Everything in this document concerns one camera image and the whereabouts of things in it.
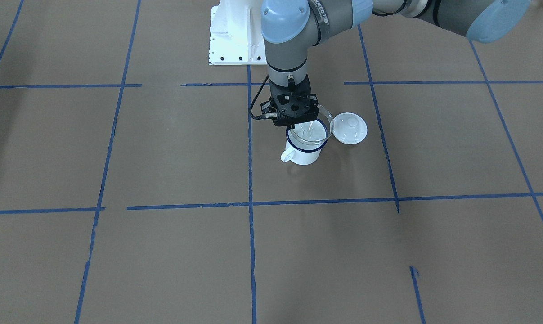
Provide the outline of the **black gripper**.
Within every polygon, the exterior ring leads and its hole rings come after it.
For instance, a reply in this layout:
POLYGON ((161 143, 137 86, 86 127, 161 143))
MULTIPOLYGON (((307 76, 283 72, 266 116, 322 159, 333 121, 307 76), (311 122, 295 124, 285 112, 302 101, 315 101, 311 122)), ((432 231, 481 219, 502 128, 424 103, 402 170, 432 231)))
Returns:
POLYGON ((310 85, 292 88, 270 85, 270 99, 261 104, 262 117, 271 119, 277 127, 293 128, 296 124, 315 121, 319 104, 310 85))

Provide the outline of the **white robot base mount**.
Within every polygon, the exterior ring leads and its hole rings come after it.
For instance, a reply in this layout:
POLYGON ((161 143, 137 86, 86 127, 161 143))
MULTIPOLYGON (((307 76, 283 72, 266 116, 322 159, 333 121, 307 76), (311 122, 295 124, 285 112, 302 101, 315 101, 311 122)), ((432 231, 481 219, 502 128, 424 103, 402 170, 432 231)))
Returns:
POLYGON ((222 0, 211 9, 208 61, 213 65, 265 64, 276 68, 296 66, 297 50, 291 43, 265 42, 262 16, 294 18, 307 2, 299 0, 222 0))

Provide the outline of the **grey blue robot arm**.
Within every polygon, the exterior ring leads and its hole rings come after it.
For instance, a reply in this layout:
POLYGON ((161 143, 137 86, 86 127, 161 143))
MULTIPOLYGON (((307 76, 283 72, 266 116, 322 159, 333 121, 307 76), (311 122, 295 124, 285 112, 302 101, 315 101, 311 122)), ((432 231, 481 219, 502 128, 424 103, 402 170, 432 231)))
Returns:
POLYGON ((508 34, 529 6, 529 0, 264 0, 260 18, 270 99, 251 118, 289 128, 314 121, 319 103, 309 82, 308 49, 371 16, 399 14, 492 43, 508 34))

